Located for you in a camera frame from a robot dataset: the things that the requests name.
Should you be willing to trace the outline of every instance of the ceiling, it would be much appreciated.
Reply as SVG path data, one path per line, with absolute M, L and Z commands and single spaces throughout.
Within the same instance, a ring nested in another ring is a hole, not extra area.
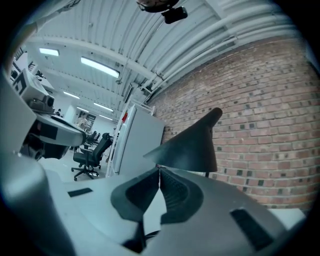
M 160 13 L 141 11 L 135 0 L 82 0 L 31 37 L 26 49 L 57 91 L 79 96 L 78 106 L 96 113 L 100 109 L 93 102 L 112 108 L 119 119 L 130 83 L 135 98 L 147 101 L 219 54 L 298 33 L 266 0 L 180 0 L 177 6 L 184 6 L 188 17 L 166 24 Z M 41 54 L 39 48 L 59 50 L 60 56 Z M 120 77 L 86 66 L 80 57 L 107 65 Z

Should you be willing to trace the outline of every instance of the ceiling light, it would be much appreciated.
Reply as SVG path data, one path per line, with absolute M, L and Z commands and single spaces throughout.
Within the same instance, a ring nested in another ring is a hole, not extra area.
M 104 116 L 104 115 L 99 115 L 100 117 L 102 117 L 102 118 L 106 118 L 106 119 L 109 119 L 109 120 L 111 120 L 112 121 L 112 119 L 111 118 L 109 118 L 109 117 L 106 117 L 106 116 Z
M 87 113 L 89 113 L 89 111 L 88 110 L 85 110 L 85 109 L 83 109 L 83 108 L 81 108 L 81 107 L 76 107 L 77 109 L 80 109 L 80 110 L 82 110 L 82 111 L 84 111 L 84 112 L 87 112 Z
M 58 50 L 52 50 L 52 49 L 46 49 L 46 48 L 39 48 L 40 53 L 42 54 L 49 54 L 49 55 L 53 55 L 53 56 L 59 56 L 60 53 Z
M 104 109 L 106 109 L 106 110 L 109 110 L 109 111 L 111 111 L 111 112 L 113 112 L 113 110 L 111 109 L 111 108 L 108 108 L 108 107 L 106 107 L 106 106 L 102 106 L 102 105 L 99 105 L 99 104 L 97 104 L 97 103 L 93 103 L 94 105 L 96 105 L 96 106 L 98 106 L 98 107 L 100 107 L 100 108 L 104 108 Z
M 64 94 L 66 94 L 66 95 L 69 95 L 69 96 L 71 96 L 71 97 L 74 97 L 74 98 L 77 98 L 78 100 L 80 100 L 80 98 L 78 97 L 78 96 L 75 96 L 75 95 L 73 95 L 73 94 L 71 94 L 71 93 L 68 93 L 68 92 L 63 92 Z
M 96 61 L 93 61 L 91 59 L 88 59 L 88 58 L 85 58 L 85 57 L 81 57 L 81 63 L 83 63 L 85 65 L 88 65 L 88 66 L 90 66 L 92 68 L 95 68 L 97 70 L 100 70 L 102 72 L 105 72 L 105 73 L 107 73 L 110 76 L 113 76 L 115 78 L 119 78 L 119 75 L 120 75 L 119 71 L 116 71 L 111 67 L 102 65 L 102 64 L 100 64 L 100 63 L 98 63 Z

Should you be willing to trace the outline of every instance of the office chair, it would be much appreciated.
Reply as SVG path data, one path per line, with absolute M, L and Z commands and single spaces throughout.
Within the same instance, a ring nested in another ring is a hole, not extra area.
M 94 138 L 97 134 L 90 134 L 87 138 L 86 138 L 86 143 L 90 144 L 91 146 L 94 144 Z
M 98 172 L 94 171 L 94 167 L 99 166 L 103 152 L 112 145 L 112 142 L 113 140 L 109 133 L 104 133 L 99 144 L 94 150 L 80 148 L 82 153 L 75 152 L 73 154 L 73 161 L 79 163 L 79 167 L 84 165 L 83 168 L 71 168 L 71 172 L 74 170 L 80 171 L 74 176 L 74 181 L 77 181 L 77 177 L 81 174 L 86 174 L 92 180 L 93 178 L 90 173 L 95 173 L 99 176 Z
M 100 133 L 98 133 L 98 136 L 96 137 L 96 139 L 93 141 L 93 143 L 98 143 L 98 139 L 99 139 L 99 137 L 100 137 Z

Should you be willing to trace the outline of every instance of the brick wall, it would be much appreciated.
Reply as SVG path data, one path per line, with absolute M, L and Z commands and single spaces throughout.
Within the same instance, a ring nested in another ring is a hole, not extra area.
M 274 37 L 207 62 L 149 105 L 166 123 L 162 142 L 221 108 L 210 177 L 267 207 L 307 210 L 320 182 L 319 85 L 303 42 Z

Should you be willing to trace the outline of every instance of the white pipe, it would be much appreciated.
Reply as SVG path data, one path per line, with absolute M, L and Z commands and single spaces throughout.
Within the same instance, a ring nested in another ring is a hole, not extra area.
M 238 37 L 234 37 L 234 38 L 231 38 L 229 40 L 226 40 L 226 41 L 223 41 L 219 44 L 217 44 L 216 46 L 206 50 L 205 52 L 201 53 L 200 55 L 198 55 L 197 57 L 195 57 L 194 59 L 190 60 L 188 63 L 186 63 L 185 65 L 183 65 L 182 67 L 180 67 L 178 70 L 176 70 L 174 73 L 172 73 L 167 79 L 165 79 L 163 82 L 167 82 L 168 80 L 170 80 L 171 78 L 173 78 L 176 74 L 178 74 L 180 71 L 184 70 L 185 68 L 187 68 L 188 66 L 190 66 L 191 64 L 193 64 L 194 62 L 198 61 L 199 59 L 201 59 L 202 57 L 210 54 L 211 52 L 213 52 L 214 50 L 226 45 L 226 44 L 229 44 L 233 41 L 236 41 L 236 40 L 241 40 L 241 39 L 244 39 L 244 38 L 248 38 L 250 36 L 254 36 L 256 34 L 261 34 L 263 32 L 268 32 L 268 31 L 271 31 L 271 30 L 274 30 L 274 29 L 287 29 L 286 31 L 289 31 L 290 28 L 295 28 L 294 25 L 279 25 L 279 26 L 274 26 L 274 27 L 266 27 L 266 28 L 262 28 L 262 29 L 258 29 L 258 30 L 255 30 L 255 31 L 251 31 L 251 32 L 248 32 L 246 34 L 242 34 L 242 35 L 239 35 Z M 158 87 L 161 87 L 163 85 L 163 83 L 160 83 L 157 85 L 157 88 Z
M 263 17 L 263 18 L 258 18 L 254 20 L 254 25 L 262 25 L 268 22 L 272 21 L 281 21 L 281 20 L 289 20 L 288 16 L 286 15 L 274 15 L 274 16 L 268 16 L 268 17 Z M 231 29 L 229 29 L 226 32 L 223 32 L 219 34 L 218 36 L 215 36 L 214 38 L 211 38 L 198 46 L 197 48 L 193 49 L 191 52 L 189 52 L 186 56 L 184 56 L 182 59 L 180 59 L 176 64 L 174 64 L 170 70 L 168 70 L 163 76 L 162 79 L 164 81 L 167 80 L 167 78 L 176 70 L 178 70 L 181 66 L 183 66 L 185 63 L 187 63 L 189 60 L 192 60 L 194 56 L 197 56 L 199 53 L 203 52 L 205 49 L 210 47 L 211 45 L 215 44 L 216 42 L 219 42 L 223 40 L 225 37 L 228 37 L 230 34 L 237 34 L 243 30 L 251 28 L 253 25 L 253 21 L 247 21 L 241 25 L 235 26 Z M 151 88 L 151 90 L 155 90 L 156 88 L 159 87 L 159 84 L 162 84 L 163 81 L 158 81 L 156 84 L 154 84 Z
M 250 8 L 246 8 L 245 10 L 238 11 L 230 16 L 227 16 L 224 19 L 221 19 L 214 24 L 210 25 L 209 27 L 205 28 L 201 32 L 199 32 L 197 35 L 195 35 L 193 38 L 191 38 L 189 41 L 187 41 L 184 45 L 179 47 L 177 51 L 174 52 L 174 54 L 170 55 L 159 67 L 157 70 L 157 73 L 160 74 L 163 70 L 165 70 L 176 58 L 178 58 L 181 54 L 183 54 L 185 51 L 187 51 L 190 47 L 198 43 L 203 38 L 209 36 L 214 31 L 222 28 L 226 24 L 235 22 L 237 20 L 247 18 L 253 15 L 257 15 L 260 13 L 266 13 L 274 10 L 275 6 L 271 4 L 262 4 L 259 6 L 254 6 Z M 149 86 L 158 75 L 155 73 L 148 81 L 145 82 L 143 87 Z

